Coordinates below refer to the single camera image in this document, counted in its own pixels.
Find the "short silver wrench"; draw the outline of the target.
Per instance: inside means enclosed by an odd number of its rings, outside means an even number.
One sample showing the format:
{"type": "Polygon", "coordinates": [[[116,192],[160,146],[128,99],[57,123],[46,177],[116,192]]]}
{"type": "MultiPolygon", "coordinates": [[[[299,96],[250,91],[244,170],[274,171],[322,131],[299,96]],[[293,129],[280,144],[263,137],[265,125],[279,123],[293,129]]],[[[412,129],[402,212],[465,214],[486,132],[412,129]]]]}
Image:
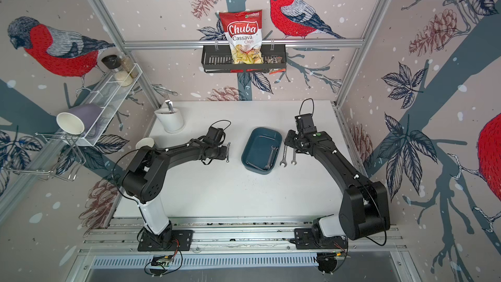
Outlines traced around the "short silver wrench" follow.
{"type": "Polygon", "coordinates": [[[229,160],[229,155],[230,155],[230,146],[231,146],[231,142],[229,142],[227,145],[226,145],[226,162],[229,163],[230,160],[229,160]]]}

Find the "small silver wrench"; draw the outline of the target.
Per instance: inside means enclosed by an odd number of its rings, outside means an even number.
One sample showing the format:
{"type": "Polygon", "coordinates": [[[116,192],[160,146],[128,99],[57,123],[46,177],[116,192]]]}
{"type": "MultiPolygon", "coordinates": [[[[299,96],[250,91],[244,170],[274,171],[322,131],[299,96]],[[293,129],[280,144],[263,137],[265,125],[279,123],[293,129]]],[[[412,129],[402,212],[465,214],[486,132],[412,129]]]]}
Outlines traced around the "small silver wrench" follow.
{"type": "Polygon", "coordinates": [[[296,161],[296,150],[294,150],[292,152],[292,161],[291,161],[291,164],[292,165],[297,165],[297,161],[296,161]]]}

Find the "large silver wrench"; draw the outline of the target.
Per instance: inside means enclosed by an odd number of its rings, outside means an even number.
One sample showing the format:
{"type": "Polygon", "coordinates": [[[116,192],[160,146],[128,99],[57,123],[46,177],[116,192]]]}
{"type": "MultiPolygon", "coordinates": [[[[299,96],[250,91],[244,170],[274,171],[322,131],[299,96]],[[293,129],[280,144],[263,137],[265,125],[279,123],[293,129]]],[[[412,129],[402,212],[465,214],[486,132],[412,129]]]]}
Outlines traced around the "large silver wrench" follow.
{"type": "Polygon", "coordinates": [[[283,148],[283,156],[282,156],[282,159],[279,163],[279,166],[280,167],[286,167],[287,166],[287,151],[288,151],[288,146],[284,145],[284,148],[283,148]]]}

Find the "teal plastic storage box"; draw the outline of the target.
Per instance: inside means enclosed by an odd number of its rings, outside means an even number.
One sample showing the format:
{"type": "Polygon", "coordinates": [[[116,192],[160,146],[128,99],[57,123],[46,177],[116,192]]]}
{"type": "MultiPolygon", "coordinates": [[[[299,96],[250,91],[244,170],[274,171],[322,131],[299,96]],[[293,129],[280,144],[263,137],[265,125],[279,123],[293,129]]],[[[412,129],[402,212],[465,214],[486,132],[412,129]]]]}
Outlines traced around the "teal plastic storage box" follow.
{"type": "Polygon", "coordinates": [[[275,166],[282,141],[283,137],[278,131],[265,127],[257,127],[250,134],[244,148],[241,156],[242,164],[248,171],[261,175],[269,174],[275,166]],[[246,164],[246,161],[248,161],[260,168],[265,168],[272,146],[276,146],[277,151],[275,152],[275,159],[273,160],[271,168],[267,172],[259,171],[246,164]]]}

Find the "medium silver wrench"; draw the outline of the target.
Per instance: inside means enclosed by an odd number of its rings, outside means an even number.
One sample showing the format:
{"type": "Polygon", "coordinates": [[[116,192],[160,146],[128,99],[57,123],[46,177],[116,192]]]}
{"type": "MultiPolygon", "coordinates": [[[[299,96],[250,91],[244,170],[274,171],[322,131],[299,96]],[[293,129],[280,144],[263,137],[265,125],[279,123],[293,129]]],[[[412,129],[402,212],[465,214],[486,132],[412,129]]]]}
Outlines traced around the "medium silver wrench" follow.
{"type": "Polygon", "coordinates": [[[269,155],[269,158],[267,160],[267,164],[265,166],[265,169],[266,170],[269,170],[271,168],[271,165],[273,163],[273,160],[275,159],[275,152],[277,151],[277,147],[276,146],[272,146],[271,147],[271,152],[270,152],[270,155],[269,155]]]}

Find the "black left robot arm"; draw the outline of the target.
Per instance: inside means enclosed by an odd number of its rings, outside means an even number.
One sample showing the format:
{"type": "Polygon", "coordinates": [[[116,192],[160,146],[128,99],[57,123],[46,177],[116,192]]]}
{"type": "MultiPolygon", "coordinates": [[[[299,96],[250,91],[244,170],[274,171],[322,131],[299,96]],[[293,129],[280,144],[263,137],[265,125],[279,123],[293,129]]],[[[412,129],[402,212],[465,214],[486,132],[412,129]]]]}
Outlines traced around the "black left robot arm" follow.
{"type": "Polygon", "coordinates": [[[140,209],[146,231],[162,240],[169,240],[172,223],[164,211],[160,197],[167,172],[191,161],[209,165],[213,160],[225,160],[228,146],[208,142],[204,137],[164,149],[144,146],[136,151],[119,186],[140,209]]]}

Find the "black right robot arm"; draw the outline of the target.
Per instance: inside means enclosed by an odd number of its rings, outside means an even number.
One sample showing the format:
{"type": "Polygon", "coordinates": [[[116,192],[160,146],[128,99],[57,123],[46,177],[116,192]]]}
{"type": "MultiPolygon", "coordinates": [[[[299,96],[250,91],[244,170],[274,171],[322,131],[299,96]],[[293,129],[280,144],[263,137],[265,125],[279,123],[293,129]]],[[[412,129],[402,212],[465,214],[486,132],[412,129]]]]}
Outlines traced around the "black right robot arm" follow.
{"type": "Polygon", "coordinates": [[[387,189],[355,169],[329,134],[290,130],[285,145],[314,157],[337,183],[343,192],[338,220],[349,239],[357,240],[390,229],[387,189]]]}

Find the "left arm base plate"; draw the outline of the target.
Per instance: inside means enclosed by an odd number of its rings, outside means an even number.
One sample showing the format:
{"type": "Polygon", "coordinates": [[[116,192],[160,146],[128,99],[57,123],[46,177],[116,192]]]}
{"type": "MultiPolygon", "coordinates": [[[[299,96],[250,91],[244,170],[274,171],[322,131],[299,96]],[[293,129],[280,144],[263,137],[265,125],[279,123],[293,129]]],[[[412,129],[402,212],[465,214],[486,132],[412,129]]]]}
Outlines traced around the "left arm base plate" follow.
{"type": "Polygon", "coordinates": [[[143,228],[137,250],[139,252],[189,251],[193,234],[192,230],[169,230],[166,234],[157,236],[143,228]]]}

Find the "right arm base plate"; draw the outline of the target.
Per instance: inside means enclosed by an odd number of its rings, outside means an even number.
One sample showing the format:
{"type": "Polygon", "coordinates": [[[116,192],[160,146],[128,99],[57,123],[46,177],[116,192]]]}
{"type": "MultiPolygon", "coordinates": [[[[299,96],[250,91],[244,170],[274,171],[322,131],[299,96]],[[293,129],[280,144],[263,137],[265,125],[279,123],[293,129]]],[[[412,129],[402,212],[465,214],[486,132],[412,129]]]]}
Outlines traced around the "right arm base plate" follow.
{"type": "Polygon", "coordinates": [[[338,249],[346,250],[348,241],[344,236],[325,236],[318,225],[311,228],[296,228],[294,237],[289,242],[296,249],[338,249]]]}

